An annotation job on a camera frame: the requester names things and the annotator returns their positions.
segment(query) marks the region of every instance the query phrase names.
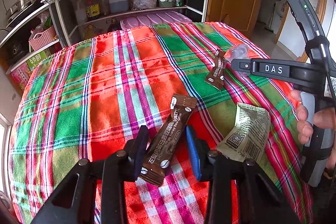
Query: coffee bean graphic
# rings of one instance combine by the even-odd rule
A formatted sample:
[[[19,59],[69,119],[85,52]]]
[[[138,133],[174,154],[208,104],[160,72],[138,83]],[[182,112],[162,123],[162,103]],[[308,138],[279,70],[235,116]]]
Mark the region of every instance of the coffee bean graphic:
[[[160,163],[160,166],[162,168],[167,168],[169,166],[169,160],[163,160],[161,163]]]
[[[145,175],[145,174],[147,174],[147,172],[148,172],[147,168],[145,168],[145,167],[141,168],[141,174]]]

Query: brown coffee packet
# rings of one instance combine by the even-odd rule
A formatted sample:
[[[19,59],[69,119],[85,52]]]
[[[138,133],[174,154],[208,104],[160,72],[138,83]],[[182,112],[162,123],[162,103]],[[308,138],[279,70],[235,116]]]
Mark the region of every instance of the brown coffee packet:
[[[215,59],[212,70],[209,72],[204,81],[214,86],[218,90],[222,90],[224,87],[224,71],[227,61],[224,59],[224,52],[217,50],[215,53]]]
[[[184,131],[197,98],[174,94],[171,100],[171,113],[149,145],[142,162],[140,177],[160,186],[165,177],[169,162]]]

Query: glass bottle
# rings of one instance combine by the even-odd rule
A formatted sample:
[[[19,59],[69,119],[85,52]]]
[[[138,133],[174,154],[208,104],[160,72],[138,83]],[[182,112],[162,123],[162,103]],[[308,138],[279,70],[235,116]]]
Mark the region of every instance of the glass bottle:
[[[89,21],[99,18],[100,8],[98,0],[87,0],[86,14]]]

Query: barcode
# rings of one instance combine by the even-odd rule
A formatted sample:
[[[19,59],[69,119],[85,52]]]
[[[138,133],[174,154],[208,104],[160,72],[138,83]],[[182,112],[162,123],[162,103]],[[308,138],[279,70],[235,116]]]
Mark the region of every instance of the barcode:
[[[260,154],[260,149],[249,139],[243,152],[248,154],[248,157],[245,156],[246,158],[254,159],[256,161]]]

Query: table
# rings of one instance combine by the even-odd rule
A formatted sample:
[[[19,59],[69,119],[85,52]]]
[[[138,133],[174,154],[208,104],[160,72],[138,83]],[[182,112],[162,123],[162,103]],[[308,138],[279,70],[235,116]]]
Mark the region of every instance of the table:
[[[176,23],[103,34],[65,48],[33,72],[14,122],[9,170],[18,218],[29,223],[81,158],[105,159],[142,124],[151,138],[170,113],[173,93],[197,97],[189,124],[210,148],[233,128],[237,102],[265,108],[271,129],[260,166],[303,223],[312,219],[308,185],[299,178],[298,102],[282,81],[226,70],[222,91],[204,82],[217,49],[246,43],[251,58],[268,56],[224,23]],[[95,222],[100,213],[97,188]],[[203,223],[207,183],[192,174],[184,138],[161,187],[125,184],[129,223]]]

